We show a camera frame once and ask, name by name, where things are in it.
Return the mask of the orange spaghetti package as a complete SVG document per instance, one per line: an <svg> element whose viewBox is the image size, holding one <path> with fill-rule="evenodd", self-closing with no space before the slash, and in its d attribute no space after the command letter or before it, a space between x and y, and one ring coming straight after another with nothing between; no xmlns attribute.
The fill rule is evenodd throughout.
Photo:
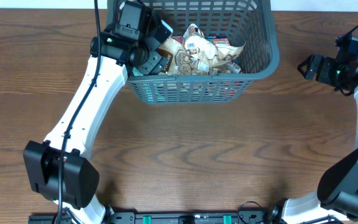
<svg viewBox="0 0 358 224"><path fill-rule="evenodd" d="M164 88L167 91L169 99L174 97L179 98L212 98L214 95L217 97L224 97L227 94L227 97L232 97L235 95L236 90L240 85L234 85L230 87L229 82L185 82L185 83L167 83L165 84L155 84L156 93L162 95L164 93Z"/></svg>

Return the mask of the beige Panitee snack bag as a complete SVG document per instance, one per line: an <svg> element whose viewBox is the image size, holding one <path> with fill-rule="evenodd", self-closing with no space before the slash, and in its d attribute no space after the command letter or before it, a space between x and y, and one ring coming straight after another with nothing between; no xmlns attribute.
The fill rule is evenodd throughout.
<svg viewBox="0 0 358 224"><path fill-rule="evenodd" d="M187 54L200 59L210 67L224 65L238 58L244 49L244 45L240 47L215 46L205 39L203 31L196 24L190 24L183 37L185 38L183 47Z"/></svg>

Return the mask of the Kleenex tissue multipack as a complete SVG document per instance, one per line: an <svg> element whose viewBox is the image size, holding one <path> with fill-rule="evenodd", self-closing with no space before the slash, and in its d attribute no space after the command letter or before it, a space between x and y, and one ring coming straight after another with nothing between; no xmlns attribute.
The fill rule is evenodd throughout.
<svg viewBox="0 0 358 224"><path fill-rule="evenodd" d="M182 36L173 36L172 38L182 45L185 42L185 38ZM226 36L206 36L205 39L213 43L215 46L231 45L229 39Z"/></svg>

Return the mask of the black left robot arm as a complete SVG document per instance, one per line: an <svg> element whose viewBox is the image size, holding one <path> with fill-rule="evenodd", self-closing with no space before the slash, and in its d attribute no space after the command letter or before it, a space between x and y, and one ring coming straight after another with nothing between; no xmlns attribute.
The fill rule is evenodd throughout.
<svg viewBox="0 0 358 224"><path fill-rule="evenodd" d="M133 71L156 75L165 59L158 48L172 28L141 1L124 1L90 45L85 75L67 110L42 142L27 143L23 157L31 189L57 204L60 223L102 223L106 207L96 196L99 172L91 165L94 140L119 90Z"/></svg>

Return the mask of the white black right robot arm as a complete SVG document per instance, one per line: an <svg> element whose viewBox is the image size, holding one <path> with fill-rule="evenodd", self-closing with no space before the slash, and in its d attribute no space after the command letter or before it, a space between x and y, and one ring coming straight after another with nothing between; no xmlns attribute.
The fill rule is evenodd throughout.
<svg viewBox="0 0 358 224"><path fill-rule="evenodd" d="M310 55L298 65L307 80L334 87L344 96L353 96L357 106L354 150L330 167L318 188L300 198L274 206L266 223L358 222L358 40L348 32L336 39L336 58Z"/></svg>

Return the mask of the teal wet wipes pack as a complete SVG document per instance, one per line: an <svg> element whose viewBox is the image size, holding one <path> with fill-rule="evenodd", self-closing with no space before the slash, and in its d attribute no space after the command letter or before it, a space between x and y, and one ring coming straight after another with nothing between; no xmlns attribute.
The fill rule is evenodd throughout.
<svg viewBox="0 0 358 224"><path fill-rule="evenodd" d="M134 68L130 80L130 86L138 99L148 104L156 103L155 88L152 87L152 79L148 75L143 75Z"/></svg>

